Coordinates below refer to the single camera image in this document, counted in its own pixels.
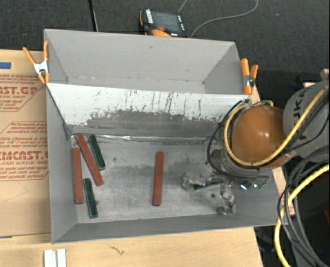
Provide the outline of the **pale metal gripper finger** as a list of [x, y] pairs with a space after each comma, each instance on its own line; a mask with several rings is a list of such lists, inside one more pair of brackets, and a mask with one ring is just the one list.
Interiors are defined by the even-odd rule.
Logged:
[[219, 200], [221, 205], [217, 208], [217, 213], [220, 215], [226, 215], [228, 213], [234, 213], [236, 210], [236, 197], [232, 192], [232, 185], [228, 183], [220, 184]]
[[195, 191], [201, 188], [208, 186], [210, 182], [207, 177], [199, 174], [199, 175], [190, 175], [185, 174], [183, 177], [182, 187], [186, 191]]

